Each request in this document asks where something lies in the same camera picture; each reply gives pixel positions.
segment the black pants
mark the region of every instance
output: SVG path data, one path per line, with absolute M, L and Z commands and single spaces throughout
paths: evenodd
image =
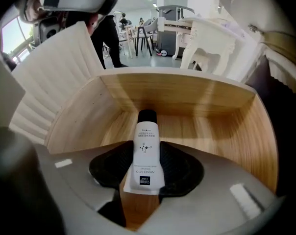
M 95 29 L 93 35 L 91 36 L 91 41 L 93 42 L 97 55 L 104 69 L 105 65 L 102 54 L 103 42 L 110 48 L 109 53 L 112 59 L 113 66 L 121 67 L 119 48 L 120 41 L 112 17 L 107 16 L 105 19 L 103 19 L 103 21 L 99 24 L 99 26 L 97 27 L 97 29 Z

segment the label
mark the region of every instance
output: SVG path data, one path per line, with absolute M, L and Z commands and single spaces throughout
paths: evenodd
M 56 162 L 54 163 L 55 167 L 57 168 L 61 168 L 61 167 L 64 167 L 64 166 L 67 166 L 67 165 L 71 165 L 73 162 L 71 159 L 65 159 L 63 161 L 60 161 L 60 162 Z
M 139 177 L 139 184 L 143 186 L 150 186 L 150 177 Z
M 158 125 L 140 122 L 136 125 L 134 137 L 134 164 L 156 165 L 160 160 L 160 139 Z
M 140 166 L 140 165 L 135 165 L 134 166 L 134 170 L 136 170 L 136 173 L 142 173 L 142 174 L 154 174 L 155 169 L 157 168 L 156 165 L 144 165 L 144 166 Z

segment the person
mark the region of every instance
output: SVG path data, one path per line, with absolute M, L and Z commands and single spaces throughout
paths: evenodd
M 126 16 L 126 14 L 122 13 L 121 18 L 120 18 L 121 30 L 125 30 L 125 25 L 127 25 L 127 23 L 128 23 L 125 16 Z
M 144 19 L 143 19 L 143 18 L 140 18 L 140 19 L 139 19 L 139 26 L 143 26 L 144 23 L 145 23 L 145 22 L 144 22 Z
M 107 15 L 99 23 L 95 30 L 92 24 L 98 20 L 98 14 L 94 14 L 92 16 L 88 14 L 89 13 L 77 11 L 69 12 L 66 20 L 66 27 L 69 27 L 78 21 L 85 21 L 88 32 L 91 36 L 91 41 L 103 68 L 106 69 L 102 52 L 103 43 L 109 47 L 109 54 L 112 59 L 113 66 L 115 68 L 127 67 L 120 61 L 120 40 L 115 27 L 115 22 L 113 20 L 114 13 L 111 12 L 109 15 Z
M 127 24 L 127 20 L 126 20 L 125 16 L 126 16 L 126 14 L 125 13 L 122 13 L 121 18 L 120 18 L 120 23 L 126 25 Z
M 91 35 L 91 41 L 93 42 L 96 53 L 104 69 L 105 64 L 102 54 L 103 43 L 109 47 L 109 53 L 113 66 L 115 68 L 127 67 L 120 61 L 120 40 L 113 18 L 113 13 L 107 15 Z

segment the white chair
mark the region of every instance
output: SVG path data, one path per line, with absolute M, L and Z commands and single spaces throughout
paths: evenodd
M 128 44 L 128 49 L 129 49 L 129 55 L 130 55 L 130 58 L 132 58 L 132 50 L 130 48 L 130 43 L 132 42 L 133 40 L 133 37 L 132 37 L 132 25 L 126 25 L 125 26 L 125 31 L 121 31 L 119 33 L 119 40 L 120 40 L 120 44 L 122 45 L 122 48 L 123 48 L 123 53 L 125 55 L 125 51 L 124 51 L 124 46 L 123 46 L 123 43 L 124 42 L 127 42 Z

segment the white tube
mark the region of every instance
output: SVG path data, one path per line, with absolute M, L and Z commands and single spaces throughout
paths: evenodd
M 138 114 L 133 163 L 127 172 L 124 191 L 158 195 L 163 186 L 164 174 L 160 165 L 160 138 L 156 112 L 142 110 Z

